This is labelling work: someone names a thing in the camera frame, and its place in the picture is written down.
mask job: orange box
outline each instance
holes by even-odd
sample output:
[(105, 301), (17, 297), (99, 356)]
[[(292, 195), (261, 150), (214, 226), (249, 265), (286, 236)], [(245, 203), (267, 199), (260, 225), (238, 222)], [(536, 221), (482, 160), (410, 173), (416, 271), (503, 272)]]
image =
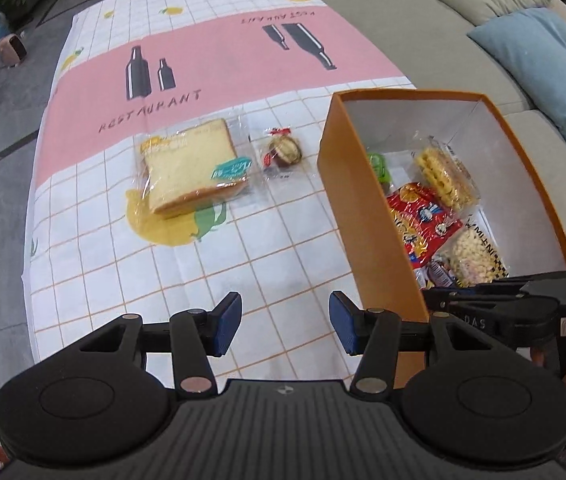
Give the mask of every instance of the orange box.
[[(566, 236), (525, 151), (492, 102), (455, 91), (369, 89), (335, 93), (318, 168), (362, 308), (426, 321), (402, 238), (367, 151), (409, 156), (415, 134), (446, 142), (476, 183), (482, 215), (511, 276), (566, 269)], [(399, 357), (397, 385), (424, 367), (422, 354)]]

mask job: sofa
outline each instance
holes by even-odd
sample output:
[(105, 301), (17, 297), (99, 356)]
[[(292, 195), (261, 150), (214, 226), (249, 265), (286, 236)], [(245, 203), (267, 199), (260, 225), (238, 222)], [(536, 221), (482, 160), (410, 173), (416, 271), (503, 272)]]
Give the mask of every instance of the sofa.
[[(474, 26), (439, 0), (323, 0), (420, 89), (487, 95), (536, 168), (566, 233), (566, 142), (509, 73), (466, 36)], [(566, 21), (566, 5), (550, 8)]]

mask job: black circular cover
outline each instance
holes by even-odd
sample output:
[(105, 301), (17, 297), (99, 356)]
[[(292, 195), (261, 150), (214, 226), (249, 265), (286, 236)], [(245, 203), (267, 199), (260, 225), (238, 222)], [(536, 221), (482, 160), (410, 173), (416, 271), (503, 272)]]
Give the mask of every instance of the black circular cover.
[(460, 460), (527, 465), (566, 443), (566, 386), (508, 352), (464, 351), (412, 377), (406, 422), (426, 444)]
[(0, 390), (0, 439), (10, 453), (87, 465), (133, 450), (162, 426), (169, 402), (156, 378), (107, 352), (62, 354)]

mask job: green snack package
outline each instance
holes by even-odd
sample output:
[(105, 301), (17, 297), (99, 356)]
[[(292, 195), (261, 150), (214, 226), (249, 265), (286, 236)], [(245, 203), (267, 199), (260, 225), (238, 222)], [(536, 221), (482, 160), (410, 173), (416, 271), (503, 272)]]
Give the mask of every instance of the green snack package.
[(390, 172), (387, 171), (385, 157), (380, 153), (367, 153), (369, 163), (376, 174), (376, 178), (380, 184), (389, 184), (392, 181)]

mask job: blue pillow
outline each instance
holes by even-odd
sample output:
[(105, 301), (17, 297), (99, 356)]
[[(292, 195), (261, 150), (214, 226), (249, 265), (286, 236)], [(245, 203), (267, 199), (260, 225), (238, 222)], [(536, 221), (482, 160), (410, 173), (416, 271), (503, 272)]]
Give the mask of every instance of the blue pillow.
[(525, 9), (467, 36), (514, 76), (566, 141), (566, 23), (549, 9)]

